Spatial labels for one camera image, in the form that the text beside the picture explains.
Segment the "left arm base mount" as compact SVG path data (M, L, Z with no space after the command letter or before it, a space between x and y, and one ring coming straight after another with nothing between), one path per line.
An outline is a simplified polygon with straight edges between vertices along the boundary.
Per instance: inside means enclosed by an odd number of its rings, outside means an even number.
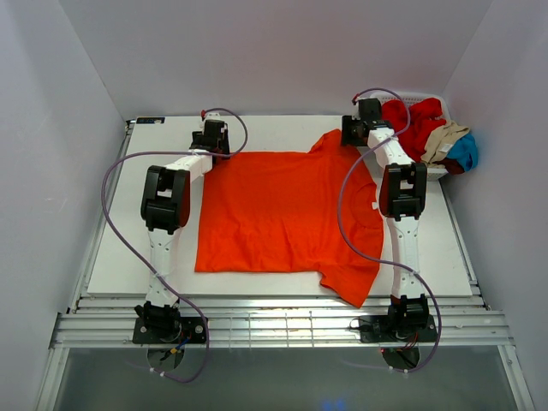
M137 318L131 341L141 345L177 345L184 341L190 344L201 344L206 342L205 325L199 317L167 320Z

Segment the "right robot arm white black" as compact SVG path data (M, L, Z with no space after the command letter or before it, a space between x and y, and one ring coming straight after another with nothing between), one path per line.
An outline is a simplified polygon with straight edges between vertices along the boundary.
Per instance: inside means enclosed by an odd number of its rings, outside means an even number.
M342 118L343 146L366 146L375 155L383 176L378 208L390 232L392 260L370 260L393 267L390 305L384 315L358 319L364 343L416 341L436 329L430 325L428 288L420 276L418 228L426 206L427 167L402 148L394 128L382 118L376 98L356 96L357 112Z

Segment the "orange t-shirt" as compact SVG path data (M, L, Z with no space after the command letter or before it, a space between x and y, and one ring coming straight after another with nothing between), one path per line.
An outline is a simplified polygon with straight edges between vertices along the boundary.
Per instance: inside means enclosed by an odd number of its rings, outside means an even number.
M308 152L244 152L204 177L197 272L316 271L360 307L378 275L384 222L360 154L323 134Z

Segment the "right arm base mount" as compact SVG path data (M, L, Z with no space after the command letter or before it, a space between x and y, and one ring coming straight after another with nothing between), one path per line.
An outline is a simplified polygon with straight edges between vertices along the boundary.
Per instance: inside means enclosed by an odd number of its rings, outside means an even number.
M360 333L362 343L434 343L438 329L430 315L423 323L393 323L387 315L365 315L350 321L349 329Z

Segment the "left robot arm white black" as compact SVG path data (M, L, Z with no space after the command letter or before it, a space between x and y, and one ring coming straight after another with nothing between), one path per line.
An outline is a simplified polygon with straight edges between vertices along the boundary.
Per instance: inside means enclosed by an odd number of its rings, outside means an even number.
M145 222L153 267L146 302L135 311L144 327L161 341L172 342L182 331L178 297L164 285L176 271L177 248L191 211L191 185L229 155L229 130L218 113L204 115L201 129L192 132L190 153L146 172L140 215Z

